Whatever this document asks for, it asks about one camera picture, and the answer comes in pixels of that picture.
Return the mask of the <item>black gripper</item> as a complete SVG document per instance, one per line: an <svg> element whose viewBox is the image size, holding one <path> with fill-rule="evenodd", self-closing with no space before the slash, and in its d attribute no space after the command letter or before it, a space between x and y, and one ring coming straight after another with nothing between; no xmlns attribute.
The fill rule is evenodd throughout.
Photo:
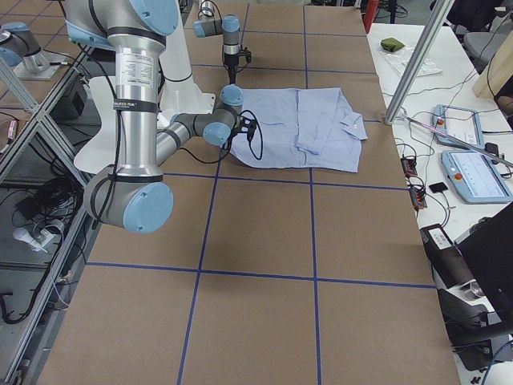
<svg viewBox="0 0 513 385"><path fill-rule="evenodd" d="M247 47L223 47L223 64L228 70L230 84L236 83L240 58L244 58L247 64L251 63L251 51Z"/></svg>
<svg viewBox="0 0 513 385"><path fill-rule="evenodd" d="M246 135L246 140L252 140L257 130L257 120L241 115L238 124L231 131L231 138L238 135Z"/></svg>

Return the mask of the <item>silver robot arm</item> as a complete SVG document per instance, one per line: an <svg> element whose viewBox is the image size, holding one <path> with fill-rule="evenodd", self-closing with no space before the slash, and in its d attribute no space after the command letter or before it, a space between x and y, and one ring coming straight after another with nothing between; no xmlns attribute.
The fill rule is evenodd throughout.
<svg viewBox="0 0 513 385"><path fill-rule="evenodd" d="M87 184L85 208L99 223L152 233L174 203L160 165L195 136L229 152L257 121L234 82L219 96L196 86L178 2L69 1L66 25L74 42L115 52L115 153Z"/></svg>
<svg viewBox="0 0 513 385"><path fill-rule="evenodd" d="M193 30L198 38L221 36L221 59L230 84L236 83L237 74L252 62L252 52L242 45L240 19L236 14L222 15L214 1L199 1L197 20Z"/></svg>

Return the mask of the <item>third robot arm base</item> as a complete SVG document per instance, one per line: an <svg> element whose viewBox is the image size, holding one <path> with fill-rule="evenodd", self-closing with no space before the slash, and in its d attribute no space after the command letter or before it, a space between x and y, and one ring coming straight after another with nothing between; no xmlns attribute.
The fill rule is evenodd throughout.
<svg viewBox="0 0 513 385"><path fill-rule="evenodd" d="M63 54L45 52L24 22L1 25L1 58L26 80L52 79L67 64Z"/></svg>

